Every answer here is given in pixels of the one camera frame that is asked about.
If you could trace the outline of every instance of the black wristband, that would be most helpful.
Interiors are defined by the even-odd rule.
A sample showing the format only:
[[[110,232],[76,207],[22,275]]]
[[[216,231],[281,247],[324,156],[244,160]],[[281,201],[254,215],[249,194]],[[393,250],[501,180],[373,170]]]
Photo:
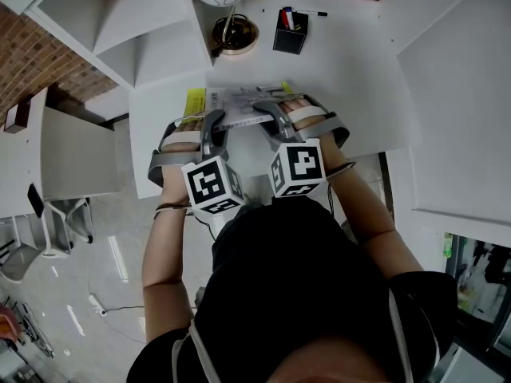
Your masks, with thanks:
[[[345,172],[346,170],[350,170],[353,168],[357,162],[347,162],[345,164],[341,164],[337,168],[334,168],[327,172],[327,180],[331,179],[334,176],[340,175],[341,173]]]
[[[191,207],[191,204],[170,204],[164,203],[158,206],[154,212],[154,219],[162,212],[167,210],[183,210]]]

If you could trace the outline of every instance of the tiled floor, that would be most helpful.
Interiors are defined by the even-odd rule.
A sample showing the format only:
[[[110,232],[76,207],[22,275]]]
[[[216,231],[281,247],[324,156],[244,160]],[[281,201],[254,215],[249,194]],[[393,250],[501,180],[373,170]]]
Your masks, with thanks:
[[[95,294],[107,309],[143,303],[141,264],[157,198],[137,198],[129,122],[119,122],[115,129],[122,189],[117,194],[97,197],[92,201],[96,242],[92,246],[76,242],[73,253],[67,259],[37,259],[22,284],[0,280],[3,294],[12,294],[28,302],[55,351],[55,358],[49,360],[30,345],[22,349],[33,367],[48,382],[125,381],[129,367],[144,347],[140,321],[144,316],[142,309],[111,312],[102,318],[94,313],[88,301],[89,294]],[[358,158],[356,168],[382,197],[378,157]],[[246,185],[252,191],[262,186],[267,193],[264,182],[253,180]],[[328,206],[326,186],[318,190],[314,199],[324,207]],[[337,199],[335,217],[340,223],[345,219]],[[121,252],[125,280],[121,278],[113,256],[112,243],[117,243]],[[208,229],[193,217],[188,217],[184,230],[184,284],[191,301],[198,287],[204,286],[211,275],[211,245]],[[73,323],[69,306],[85,336]]]

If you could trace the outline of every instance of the white desk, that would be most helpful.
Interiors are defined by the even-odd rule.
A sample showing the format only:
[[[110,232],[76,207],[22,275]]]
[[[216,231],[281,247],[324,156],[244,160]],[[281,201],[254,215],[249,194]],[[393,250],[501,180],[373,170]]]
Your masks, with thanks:
[[[28,127],[0,132],[0,218],[34,213],[43,199],[75,199],[118,190],[112,131],[45,106],[47,89],[30,102]]]
[[[283,6],[328,12],[326,18],[309,17],[307,39],[299,56],[272,50],[278,10]],[[243,0],[236,12],[246,14],[259,27],[254,49],[238,57],[220,56],[205,73],[131,93],[131,145],[140,198],[160,194],[147,179],[149,161],[167,124],[182,116],[188,88],[290,81],[339,114],[351,131],[343,147],[348,156],[384,152],[419,141],[414,103],[390,39],[378,23],[377,3]],[[265,174],[272,155],[257,126],[232,129],[228,151],[230,164],[243,176]]]

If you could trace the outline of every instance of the desk lamp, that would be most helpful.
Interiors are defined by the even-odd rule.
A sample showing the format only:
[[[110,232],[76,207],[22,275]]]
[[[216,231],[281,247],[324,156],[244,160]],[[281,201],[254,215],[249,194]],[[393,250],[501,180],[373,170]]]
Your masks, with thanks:
[[[231,7],[227,17],[219,19],[213,29],[213,57],[221,53],[238,55],[246,53],[257,41],[259,30],[257,26],[242,14],[234,14],[236,3],[241,0],[201,0],[214,7]]]

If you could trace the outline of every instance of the yellow sticky note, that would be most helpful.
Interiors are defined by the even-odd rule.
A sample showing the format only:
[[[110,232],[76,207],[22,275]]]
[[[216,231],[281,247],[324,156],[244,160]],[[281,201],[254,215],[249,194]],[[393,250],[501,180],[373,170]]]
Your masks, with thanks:
[[[286,81],[282,81],[280,84],[282,85],[282,88],[284,89],[284,91],[286,91],[286,93],[293,93],[293,90]]]
[[[204,111],[206,104],[206,88],[192,88],[186,92],[186,106],[183,116],[195,115]],[[198,120],[196,118],[187,119],[187,122]]]

